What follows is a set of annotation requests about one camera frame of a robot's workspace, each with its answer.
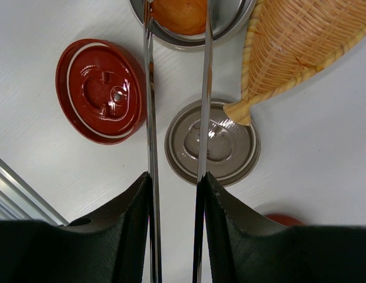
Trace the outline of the metal tongs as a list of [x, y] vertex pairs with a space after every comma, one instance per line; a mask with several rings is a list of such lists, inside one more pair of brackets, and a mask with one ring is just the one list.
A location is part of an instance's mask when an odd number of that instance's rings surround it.
[[[195, 229], [192, 281], [202, 281], [202, 246], [204, 234], [205, 193], [207, 174], [208, 131], [210, 122], [213, 63], [212, 2], [207, 2], [204, 45], [204, 71], [202, 79], [200, 142], [198, 151], [197, 189], [195, 200]], [[159, 205], [158, 151], [156, 136], [156, 108], [153, 66], [153, 19], [151, 1], [143, 2], [143, 51], [146, 80], [146, 130], [148, 142], [148, 173], [152, 181], [152, 207], [149, 212], [149, 237], [151, 246], [151, 281], [162, 282], [161, 223]]]

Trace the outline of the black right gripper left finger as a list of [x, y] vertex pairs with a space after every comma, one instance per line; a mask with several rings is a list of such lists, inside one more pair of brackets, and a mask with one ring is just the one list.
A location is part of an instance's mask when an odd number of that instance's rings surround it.
[[0, 282], [141, 282], [151, 178], [67, 226], [0, 221]]

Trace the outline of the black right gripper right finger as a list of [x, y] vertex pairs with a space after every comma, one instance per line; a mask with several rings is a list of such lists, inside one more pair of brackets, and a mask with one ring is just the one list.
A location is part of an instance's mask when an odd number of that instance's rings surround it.
[[207, 174], [205, 224], [214, 282], [366, 282], [366, 226], [284, 226]]

